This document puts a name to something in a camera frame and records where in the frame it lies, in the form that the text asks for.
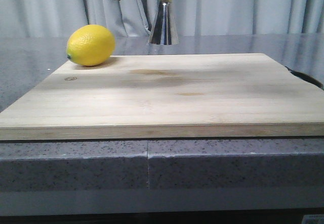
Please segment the wooden cutting board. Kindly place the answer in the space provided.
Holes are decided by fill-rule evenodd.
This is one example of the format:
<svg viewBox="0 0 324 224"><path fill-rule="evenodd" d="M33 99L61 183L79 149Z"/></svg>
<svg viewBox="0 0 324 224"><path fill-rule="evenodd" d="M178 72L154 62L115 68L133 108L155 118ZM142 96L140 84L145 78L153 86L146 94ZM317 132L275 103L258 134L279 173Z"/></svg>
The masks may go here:
<svg viewBox="0 0 324 224"><path fill-rule="evenodd" d="M2 140L323 135L323 90L265 54L70 61L1 113Z"/></svg>

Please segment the grey curtain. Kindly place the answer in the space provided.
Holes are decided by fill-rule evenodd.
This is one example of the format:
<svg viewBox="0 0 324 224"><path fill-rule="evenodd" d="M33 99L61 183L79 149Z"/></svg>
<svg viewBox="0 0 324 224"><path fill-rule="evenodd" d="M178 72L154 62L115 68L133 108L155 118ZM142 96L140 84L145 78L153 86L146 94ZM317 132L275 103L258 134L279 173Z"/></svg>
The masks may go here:
<svg viewBox="0 0 324 224"><path fill-rule="evenodd" d="M147 36L158 0L1 0L1 37L68 37L87 24ZM322 33L323 0L173 0L180 36Z"/></svg>

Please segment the steel hourglass jigger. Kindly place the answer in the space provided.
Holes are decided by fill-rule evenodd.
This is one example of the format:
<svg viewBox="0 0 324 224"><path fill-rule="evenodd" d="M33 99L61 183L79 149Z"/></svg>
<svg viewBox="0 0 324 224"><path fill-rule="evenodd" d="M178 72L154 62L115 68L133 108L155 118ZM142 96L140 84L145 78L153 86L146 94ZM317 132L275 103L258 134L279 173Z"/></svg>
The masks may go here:
<svg viewBox="0 0 324 224"><path fill-rule="evenodd" d="M172 0L159 0L149 43L165 46L179 43Z"/></svg>

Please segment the yellow lemon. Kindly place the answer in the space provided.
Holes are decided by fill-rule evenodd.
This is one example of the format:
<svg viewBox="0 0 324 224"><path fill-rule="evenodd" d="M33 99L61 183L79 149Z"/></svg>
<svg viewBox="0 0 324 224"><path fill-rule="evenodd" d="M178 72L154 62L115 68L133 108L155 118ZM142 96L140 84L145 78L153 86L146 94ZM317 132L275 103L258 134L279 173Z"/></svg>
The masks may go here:
<svg viewBox="0 0 324 224"><path fill-rule="evenodd" d="M101 25L90 24L76 30L68 39L67 58L82 66L104 63L113 54L115 38L112 32Z"/></svg>

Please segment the white label sticker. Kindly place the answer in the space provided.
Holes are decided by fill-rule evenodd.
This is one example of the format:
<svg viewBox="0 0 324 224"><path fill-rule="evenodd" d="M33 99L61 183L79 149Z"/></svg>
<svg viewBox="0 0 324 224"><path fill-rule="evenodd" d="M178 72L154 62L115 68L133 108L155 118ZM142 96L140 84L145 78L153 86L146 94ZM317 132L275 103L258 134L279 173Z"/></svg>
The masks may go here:
<svg viewBox="0 0 324 224"><path fill-rule="evenodd" d="M324 214L304 215L301 224L324 224Z"/></svg>

